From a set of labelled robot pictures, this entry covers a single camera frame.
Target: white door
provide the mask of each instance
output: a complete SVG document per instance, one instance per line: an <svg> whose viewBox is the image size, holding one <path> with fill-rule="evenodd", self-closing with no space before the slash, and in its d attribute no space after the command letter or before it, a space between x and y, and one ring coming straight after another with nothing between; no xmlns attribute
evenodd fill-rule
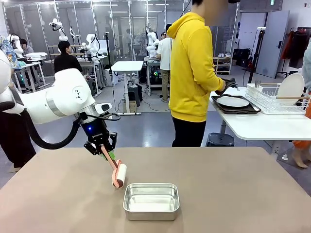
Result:
<svg viewBox="0 0 311 233"><path fill-rule="evenodd" d="M276 76L289 13L289 11L268 13L267 28L262 41L256 73L271 78Z"/></svg>

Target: man in yellow hoodie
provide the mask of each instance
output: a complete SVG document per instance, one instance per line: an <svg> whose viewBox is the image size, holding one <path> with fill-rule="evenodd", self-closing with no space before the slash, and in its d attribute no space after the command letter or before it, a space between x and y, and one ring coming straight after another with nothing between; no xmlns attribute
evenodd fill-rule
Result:
<svg viewBox="0 0 311 233"><path fill-rule="evenodd" d="M214 25L225 5L227 0L192 0L191 12L168 30L174 39L169 103L175 127L173 147L201 146L210 92L225 89L225 81L214 73L212 34L205 26Z"/></svg>

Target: white dish rack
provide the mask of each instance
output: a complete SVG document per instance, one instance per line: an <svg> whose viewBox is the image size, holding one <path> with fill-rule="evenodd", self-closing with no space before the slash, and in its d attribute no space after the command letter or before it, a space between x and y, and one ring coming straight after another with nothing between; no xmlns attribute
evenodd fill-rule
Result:
<svg viewBox="0 0 311 233"><path fill-rule="evenodd" d="M280 83L247 84L246 96L249 101L261 108L265 114L305 114L311 96L303 93L302 97L278 97Z"/></svg>

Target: black shirt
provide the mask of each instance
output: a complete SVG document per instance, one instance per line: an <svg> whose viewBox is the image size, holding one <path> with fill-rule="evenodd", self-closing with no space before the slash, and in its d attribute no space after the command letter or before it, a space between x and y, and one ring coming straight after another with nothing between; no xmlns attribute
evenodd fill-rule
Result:
<svg viewBox="0 0 311 233"><path fill-rule="evenodd" d="M78 59L68 53L62 53L57 56L54 60L54 71L55 73L64 70L75 68L82 72L82 68L78 62Z"/></svg>

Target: black glove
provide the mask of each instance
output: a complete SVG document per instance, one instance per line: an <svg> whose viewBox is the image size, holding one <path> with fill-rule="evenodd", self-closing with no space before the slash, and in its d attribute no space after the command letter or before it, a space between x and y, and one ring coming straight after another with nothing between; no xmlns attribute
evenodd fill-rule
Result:
<svg viewBox="0 0 311 233"><path fill-rule="evenodd" d="M225 88L223 91L215 91L217 95L221 96L229 87L238 88L235 78L232 78L230 80L228 79L222 79L222 80L225 81Z"/></svg>

